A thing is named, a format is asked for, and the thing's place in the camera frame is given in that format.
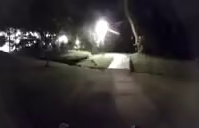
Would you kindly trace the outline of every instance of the bright light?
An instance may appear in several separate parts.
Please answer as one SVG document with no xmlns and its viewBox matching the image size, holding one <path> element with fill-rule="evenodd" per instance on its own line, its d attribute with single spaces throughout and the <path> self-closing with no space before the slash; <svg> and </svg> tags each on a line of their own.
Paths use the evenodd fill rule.
<svg viewBox="0 0 199 128">
<path fill-rule="evenodd" d="M 1 31 L 1 32 L 0 32 L 0 36 L 4 36 L 4 35 L 6 35 L 6 33 L 3 32 L 3 31 Z"/>
<path fill-rule="evenodd" d="M 80 40 L 79 40 L 79 39 L 76 39 L 75 44 L 76 44 L 76 45 L 80 45 Z"/>
<path fill-rule="evenodd" d="M 11 52 L 9 48 L 9 42 L 6 42 L 2 47 L 0 47 L 0 51 L 3 52 Z"/>
<path fill-rule="evenodd" d="M 96 42 L 98 45 L 104 43 L 105 36 L 108 32 L 108 22 L 101 19 L 97 22 L 96 27 L 95 27 L 95 33 L 96 33 Z"/>
<path fill-rule="evenodd" d="M 62 35 L 62 36 L 60 36 L 60 37 L 58 38 L 58 42 L 60 42 L 60 43 L 67 44 L 68 41 L 69 41 L 69 40 L 68 40 L 68 38 L 67 38 L 66 35 Z"/>
<path fill-rule="evenodd" d="M 77 38 L 77 39 L 76 39 L 76 42 L 75 42 L 74 48 L 75 48 L 75 49 L 80 49 L 80 43 L 81 43 L 80 40 Z"/>
</svg>

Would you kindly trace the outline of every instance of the pavement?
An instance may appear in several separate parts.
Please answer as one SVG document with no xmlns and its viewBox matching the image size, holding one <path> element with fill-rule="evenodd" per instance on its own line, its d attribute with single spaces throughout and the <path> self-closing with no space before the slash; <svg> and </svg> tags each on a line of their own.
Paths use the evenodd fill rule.
<svg viewBox="0 0 199 128">
<path fill-rule="evenodd" d="M 130 69 L 130 58 L 126 54 L 108 53 L 106 55 L 113 57 L 108 69 Z"/>
</svg>

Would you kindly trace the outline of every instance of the grass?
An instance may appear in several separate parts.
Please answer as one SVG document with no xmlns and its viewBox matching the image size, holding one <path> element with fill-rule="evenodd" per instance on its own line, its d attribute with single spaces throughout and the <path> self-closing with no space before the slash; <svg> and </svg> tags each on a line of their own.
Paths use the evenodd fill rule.
<svg viewBox="0 0 199 128">
<path fill-rule="evenodd" d="M 130 55 L 134 72 L 166 75 L 174 77 L 190 77 L 193 67 L 198 65 L 192 61 L 178 61 L 148 56 L 145 54 Z"/>
<path fill-rule="evenodd" d="M 67 53 L 60 56 L 53 56 L 52 60 L 69 65 L 75 65 L 76 63 L 87 59 L 89 56 L 91 56 L 91 53 L 87 51 L 69 50 Z"/>
<path fill-rule="evenodd" d="M 106 69 L 113 57 L 106 56 L 104 54 L 97 54 L 89 57 L 88 59 L 79 62 L 77 65 L 81 67 L 97 68 L 97 69 Z"/>
</svg>

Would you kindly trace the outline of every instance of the tree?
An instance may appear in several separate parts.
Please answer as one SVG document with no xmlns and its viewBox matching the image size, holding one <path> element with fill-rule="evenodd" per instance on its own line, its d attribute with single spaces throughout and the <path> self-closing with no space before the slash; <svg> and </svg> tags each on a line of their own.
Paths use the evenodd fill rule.
<svg viewBox="0 0 199 128">
<path fill-rule="evenodd" d="M 132 33 L 133 33 L 134 40 L 135 40 L 134 46 L 136 46 L 136 50 L 138 52 L 142 52 L 143 47 L 142 47 L 140 39 L 139 39 L 139 34 L 137 33 L 136 24 L 134 23 L 132 15 L 129 10 L 129 0 L 124 0 L 124 12 L 125 12 L 125 16 L 126 16 L 128 22 L 131 26 L 131 29 L 132 29 Z"/>
</svg>

